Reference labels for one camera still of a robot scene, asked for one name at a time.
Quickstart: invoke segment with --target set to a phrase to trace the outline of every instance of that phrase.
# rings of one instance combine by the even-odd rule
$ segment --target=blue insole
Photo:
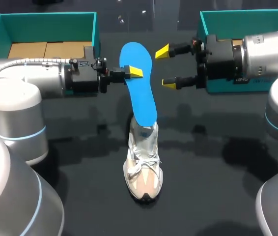
[[[150,85],[151,56],[141,44],[127,43],[119,56],[119,66],[126,65],[143,71],[143,78],[126,79],[135,119],[140,126],[153,126],[157,120],[157,109]]]

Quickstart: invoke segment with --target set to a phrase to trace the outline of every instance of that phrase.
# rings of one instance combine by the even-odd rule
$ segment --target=white shoelace
[[[134,146],[134,148],[133,148],[133,153],[134,153],[134,158],[135,158],[135,161],[136,161],[136,165],[133,166],[133,167],[130,167],[128,169],[127,172],[128,172],[128,175],[129,175],[129,179],[132,179],[135,175],[140,173],[143,166],[147,166],[148,168],[150,168],[155,173],[155,175],[158,177],[159,183],[161,184],[159,174],[153,168],[153,165],[155,165],[157,163],[161,163],[161,161],[156,157],[156,155],[158,153],[158,149],[156,149],[155,153],[148,153],[148,155],[151,156],[151,157],[146,158],[146,159],[141,157],[141,151],[138,150],[136,146]]]

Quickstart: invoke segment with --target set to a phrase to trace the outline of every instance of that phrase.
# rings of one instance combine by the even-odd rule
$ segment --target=shoe sole
[[[161,190],[162,184],[163,184],[163,171],[162,171],[162,169],[160,169],[160,181],[161,181],[162,184],[160,184],[158,192],[157,192],[157,195],[155,196],[155,198],[151,198],[148,193],[145,193],[141,198],[137,198],[135,196],[135,194],[133,194],[133,192],[131,191],[131,189],[129,187],[129,183],[127,181],[127,175],[126,175],[127,171],[125,171],[126,170],[126,162],[124,162],[123,168],[124,168],[124,177],[125,177],[125,181],[126,181],[128,190],[131,193],[131,195],[133,196],[134,200],[140,201],[140,202],[151,202],[151,201],[154,201],[154,200],[156,200],[158,198],[158,195],[160,193],[160,190]]]

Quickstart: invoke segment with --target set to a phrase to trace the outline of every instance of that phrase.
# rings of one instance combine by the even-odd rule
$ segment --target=teal box
[[[205,40],[209,34],[221,39],[242,39],[247,35],[278,30],[278,9],[201,11],[197,36]],[[258,92],[269,91],[276,78],[251,79],[248,84],[235,85],[226,79],[210,80],[207,91],[216,92]]]
[[[0,14],[0,59],[12,43],[89,41],[100,55],[96,12]]]

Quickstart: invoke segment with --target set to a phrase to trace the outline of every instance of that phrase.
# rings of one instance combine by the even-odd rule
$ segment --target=black table surface
[[[0,0],[0,13],[97,11],[108,66],[118,66],[127,42],[141,43],[153,58],[168,42],[190,40],[200,10],[271,7],[278,1]],[[43,102],[51,151],[35,169],[63,201],[64,236],[262,236],[255,196],[278,173],[278,142],[263,127],[267,94],[209,95],[161,86],[162,78],[195,72],[190,55],[153,64],[164,184],[148,205],[131,198],[123,176],[132,112],[126,86],[110,85],[96,98]]]

